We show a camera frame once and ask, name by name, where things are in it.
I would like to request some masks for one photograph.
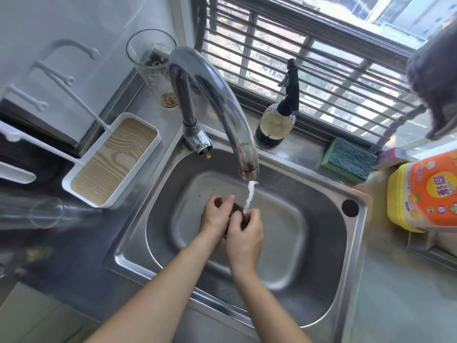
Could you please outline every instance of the stainless steel sink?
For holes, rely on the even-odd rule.
[[[128,219],[113,270],[145,283],[196,236],[212,193],[234,193],[244,205],[247,183],[225,135],[204,130],[212,157],[193,154],[182,131],[177,134],[149,181],[149,195]],[[260,184],[251,203],[261,210],[265,231],[258,274],[300,326],[324,325],[334,336],[348,309],[370,198],[265,151],[259,150],[259,159]],[[222,242],[205,266],[192,303],[209,316],[252,326],[224,248]]]

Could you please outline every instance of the scouring pad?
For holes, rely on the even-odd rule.
[[[359,184],[367,180],[375,161],[376,155],[337,137],[320,164]]]

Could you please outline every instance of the glass with brown liquid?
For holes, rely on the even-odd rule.
[[[176,48],[176,41],[162,30],[141,30],[130,37],[126,51],[138,73],[151,89],[161,107],[178,105],[169,76],[168,57]]]

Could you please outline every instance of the person's right arm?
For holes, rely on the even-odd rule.
[[[236,288],[260,340],[263,343],[311,343],[257,276],[255,268],[264,239],[260,210],[250,211],[250,222],[245,230],[241,230],[241,221],[241,213],[233,213],[226,249]]]

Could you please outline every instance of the forearm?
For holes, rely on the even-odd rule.
[[[311,343],[257,275],[238,277],[235,283],[263,343]]]
[[[171,342],[210,253],[197,237],[86,343]]]

